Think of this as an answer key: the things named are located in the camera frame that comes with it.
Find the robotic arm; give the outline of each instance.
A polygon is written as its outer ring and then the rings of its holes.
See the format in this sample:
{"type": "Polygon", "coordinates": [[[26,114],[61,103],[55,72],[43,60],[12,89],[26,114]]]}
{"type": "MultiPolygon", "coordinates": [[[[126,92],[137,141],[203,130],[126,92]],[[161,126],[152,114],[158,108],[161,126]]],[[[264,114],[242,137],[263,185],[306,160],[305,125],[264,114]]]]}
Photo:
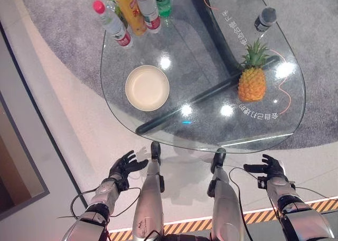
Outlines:
{"type": "Polygon", "coordinates": [[[133,171],[145,168],[148,160],[137,162],[134,151],[130,151],[118,159],[96,189],[94,197],[86,211],[77,218],[69,228],[63,241],[106,241],[107,225],[114,211],[117,198],[122,191],[129,189],[128,175],[133,171]]]}
{"type": "Polygon", "coordinates": [[[258,177],[258,188],[266,189],[279,213],[279,222],[288,241],[338,240],[334,239],[326,219],[305,204],[285,174],[283,164],[263,154],[266,165],[244,165],[245,171],[265,173],[258,177]]]}

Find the plastic bottle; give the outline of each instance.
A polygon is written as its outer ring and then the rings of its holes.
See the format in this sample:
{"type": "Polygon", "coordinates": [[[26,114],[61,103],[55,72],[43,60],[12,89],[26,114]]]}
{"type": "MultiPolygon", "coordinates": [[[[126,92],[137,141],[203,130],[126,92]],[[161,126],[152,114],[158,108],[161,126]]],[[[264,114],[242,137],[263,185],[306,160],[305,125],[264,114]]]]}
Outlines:
{"type": "Polygon", "coordinates": [[[277,19],[276,10],[271,7],[265,8],[255,20],[255,27],[258,31],[264,32],[271,27],[277,19]]]}
{"type": "Polygon", "coordinates": [[[134,34],[143,35],[147,30],[136,0],[115,0],[134,34]]]}
{"type": "Polygon", "coordinates": [[[157,33],[161,26],[156,0],[137,0],[144,21],[152,33],[157,33]]]}
{"type": "Polygon", "coordinates": [[[167,17],[171,14],[170,0],[156,0],[158,5],[159,14],[167,17]]]}
{"type": "Polygon", "coordinates": [[[123,14],[121,12],[121,9],[118,7],[116,4],[115,0],[107,0],[106,1],[106,8],[109,9],[110,11],[116,13],[116,15],[120,18],[120,20],[123,22],[125,28],[128,27],[128,22],[126,19],[123,17],[123,14]]]}
{"type": "Polygon", "coordinates": [[[100,15],[102,24],[106,31],[112,35],[114,35],[114,39],[121,46],[127,46],[130,44],[131,37],[122,21],[115,13],[110,13],[110,15],[106,12],[106,7],[100,0],[96,0],[93,3],[94,10],[100,15]]]}

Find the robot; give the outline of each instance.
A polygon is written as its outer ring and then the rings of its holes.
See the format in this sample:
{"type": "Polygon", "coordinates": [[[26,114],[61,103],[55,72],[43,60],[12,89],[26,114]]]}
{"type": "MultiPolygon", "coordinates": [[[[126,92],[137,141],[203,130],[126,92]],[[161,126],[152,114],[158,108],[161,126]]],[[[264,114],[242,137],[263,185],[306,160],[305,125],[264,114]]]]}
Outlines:
{"type": "MultiPolygon", "coordinates": [[[[244,165],[247,172],[265,173],[258,177],[258,188],[267,190],[268,197],[279,213],[279,222],[288,241],[338,240],[334,238],[326,219],[309,205],[305,204],[286,175],[284,166],[278,160],[263,155],[263,165],[244,165]]],[[[223,170],[226,151],[217,150],[211,172],[208,195],[214,197],[211,241],[243,241],[244,226],[241,218],[239,200],[229,184],[223,170]]],[[[158,142],[151,144],[151,161],[138,162],[134,151],[118,159],[96,189],[90,205],[78,217],[65,234],[63,241],[106,241],[107,224],[114,211],[114,205],[122,191],[128,190],[128,175],[148,165],[147,177],[137,202],[133,222],[133,241],[206,241],[204,237],[191,235],[164,236],[161,193],[164,191],[164,178],[160,174],[161,148],[158,142]]]]}

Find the pink bottle cap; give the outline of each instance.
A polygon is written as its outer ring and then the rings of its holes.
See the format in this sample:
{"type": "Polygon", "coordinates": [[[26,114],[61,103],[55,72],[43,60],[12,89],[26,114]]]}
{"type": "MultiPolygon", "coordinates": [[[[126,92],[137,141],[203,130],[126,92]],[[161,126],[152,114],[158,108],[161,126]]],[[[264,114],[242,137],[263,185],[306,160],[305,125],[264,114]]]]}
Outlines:
{"type": "Polygon", "coordinates": [[[102,3],[102,1],[100,0],[95,0],[93,3],[93,8],[95,10],[95,12],[102,14],[105,12],[105,5],[102,3]]]}

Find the black robotic finger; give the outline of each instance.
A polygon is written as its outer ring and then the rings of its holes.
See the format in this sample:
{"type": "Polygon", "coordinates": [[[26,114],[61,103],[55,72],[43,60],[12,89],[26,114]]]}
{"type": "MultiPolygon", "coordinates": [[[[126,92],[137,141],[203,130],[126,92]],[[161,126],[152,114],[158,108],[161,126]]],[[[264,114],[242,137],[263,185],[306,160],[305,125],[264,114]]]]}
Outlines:
{"type": "Polygon", "coordinates": [[[125,170],[127,173],[131,173],[133,171],[140,171],[147,166],[148,162],[149,162],[148,159],[145,159],[141,162],[137,162],[135,160],[135,162],[133,161],[133,163],[126,165],[125,170]]]}

